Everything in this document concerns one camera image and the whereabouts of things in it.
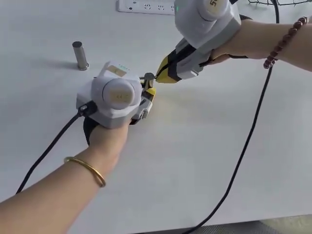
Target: label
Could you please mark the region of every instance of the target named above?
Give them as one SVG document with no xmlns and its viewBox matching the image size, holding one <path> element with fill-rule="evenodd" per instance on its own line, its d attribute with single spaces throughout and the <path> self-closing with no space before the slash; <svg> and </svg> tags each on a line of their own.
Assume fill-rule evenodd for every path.
<svg viewBox="0 0 312 234">
<path fill-rule="evenodd" d="M 110 71 L 111 73 L 114 73 L 115 75 L 119 76 L 119 77 L 123 77 L 125 74 L 127 74 L 125 71 L 113 66 L 113 65 L 110 65 L 108 68 L 107 68 L 107 71 Z"/>
<path fill-rule="evenodd" d="M 132 93 L 124 90 L 111 90 L 109 93 L 110 101 L 116 104 L 127 103 L 132 101 Z"/>
<path fill-rule="evenodd" d="M 224 0 L 206 0 L 206 9 L 209 13 L 217 16 L 224 8 Z"/>
</svg>

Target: electrical outlet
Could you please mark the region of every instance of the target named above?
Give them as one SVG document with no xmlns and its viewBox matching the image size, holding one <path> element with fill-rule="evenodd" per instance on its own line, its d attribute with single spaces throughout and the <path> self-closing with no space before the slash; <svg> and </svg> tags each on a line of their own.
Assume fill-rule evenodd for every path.
<svg viewBox="0 0 312 234">
<path fill-rule="evenodd" d="M 174 0 L 119 0 L 118 11 L 145 14 L 174 15 Z"/>
</svg>

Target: bracelet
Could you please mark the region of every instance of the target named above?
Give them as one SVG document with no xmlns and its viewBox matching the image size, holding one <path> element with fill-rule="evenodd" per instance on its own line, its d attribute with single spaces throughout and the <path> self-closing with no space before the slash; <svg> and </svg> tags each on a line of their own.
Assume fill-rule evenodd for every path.
<svg viewBox="0 0 312 234">
<path fill-rule="evenodd" d="M 95 169 L 94 167 L 90 166 L 88 163 L 86 163 L 85 161 L 78 159 L 76 157 L 66 157 L 64 159 L 64 163 L 66 162 L 76 162 L 80 165 L 82 165 L 83 167 L 85 167 L 86 169 L 88 169 L 90 172 L 92 172 L 92 174 L 94 174 L 98 179 L 99 179 L 99 185 L 101 188 L 105 187 L 106 182 L 104 177 L 100 174 L 100 172 L 97 171 L 97 169 Z"/>
<path fill-rule="evenodd" d="M 293 24 L 292 28 L 288 31 L 288 34 L 286 34 L 282 40 L 279 41 L 278 45 L 274 47 L 274 50 L 270 53 L 270 55 L 265 60 L 263 67 L 265 69 L 268 69 L 272 67 L 275 64 L 276 56 L 283 50 L 284 47 L 286 47 L 289 42 L 293 39 L 293 37 L 297 34 L 298 30 L 305 24 L 309 22 L 307 17 L 301 17 L 298 19 L 296 23 Z"/>
</svg>

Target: wooden bead bracelet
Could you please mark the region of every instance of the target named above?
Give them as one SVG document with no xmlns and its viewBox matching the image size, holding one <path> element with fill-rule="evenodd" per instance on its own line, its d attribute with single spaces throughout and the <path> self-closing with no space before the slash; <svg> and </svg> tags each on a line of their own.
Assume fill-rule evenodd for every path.
<svg viewBox="0 0 312 234">
<path fill-rule="evenodd" d="M 292 40 L 292 38 L 296 35 L 298 30 L 305 24 L 307 24 L 308 18 L 307 17 L 301 17 L 298 19 L 296 23 L 293 24 L 292 28 L 288 31 L 288 34 L 286 34 L 281 41 L 279 41 L 278 45 L 274 47 L 274 50 L 270 53 L 270 55 L 265 60 L 263 67 L 265 69 L 268 69 L 272 67 L 275 64 L 276 56 L 283 50 L 284 47 L 288 45 L 288 43 Z"/>
</svg>

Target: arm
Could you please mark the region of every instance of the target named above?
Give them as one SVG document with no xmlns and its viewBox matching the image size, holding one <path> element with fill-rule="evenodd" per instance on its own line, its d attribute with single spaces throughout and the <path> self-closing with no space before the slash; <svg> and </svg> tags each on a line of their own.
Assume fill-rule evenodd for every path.
<svg viewBox="0 0 312 234">
<path fill-rule="evenodd" d="M 212 53 L 211 64 L 223 62 L 228 55 L 266 59 L 270 52 L 292 28 L 292 24 L 260 23 L 243 20 L 241 29 L 227 43 Z M 312 72 L 312 24 L 306 24 L 276 57 L 284 62 Z"/>
<path fill-rule="evenodd" d="M 128 126 L 117 130 L 98 126 L 91 134 L 89 148 L 76 157 L 92 165 L 105 178 L 118 160 L 127 129 Z M 98 191 L 99 185 L 90 171 L 78 163 L 67 162 L 0 203 L 0 230 L 23 234 L 66 233 Z"/>
<path fill-rule="evenodd" d="M 267 55 L 292 26 L 292 24 L 261 25 L 262 45 Z M 312 24 L 304 25 L 276 58 L 312 72 Z"/>
</svg>

